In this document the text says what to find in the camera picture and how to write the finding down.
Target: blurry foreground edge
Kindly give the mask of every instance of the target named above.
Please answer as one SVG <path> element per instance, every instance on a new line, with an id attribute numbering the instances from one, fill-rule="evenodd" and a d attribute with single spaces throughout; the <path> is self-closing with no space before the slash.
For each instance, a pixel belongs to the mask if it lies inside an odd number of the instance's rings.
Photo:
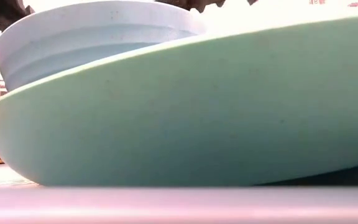
<path id="1" fill-rule="evenodd" d="M 0 223 L 358 223 L 358 189 L 0 190 Z"/>

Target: mint green plate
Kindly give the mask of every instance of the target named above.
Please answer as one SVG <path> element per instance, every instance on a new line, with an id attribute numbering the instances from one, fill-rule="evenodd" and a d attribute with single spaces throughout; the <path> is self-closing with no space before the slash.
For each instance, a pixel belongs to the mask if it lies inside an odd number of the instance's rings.
<path id="1" fill-rule="evenodd" d="M 358 18 L 178 40 L 0 98 L 43 185 L 253 185 L 358 166 Z"/>

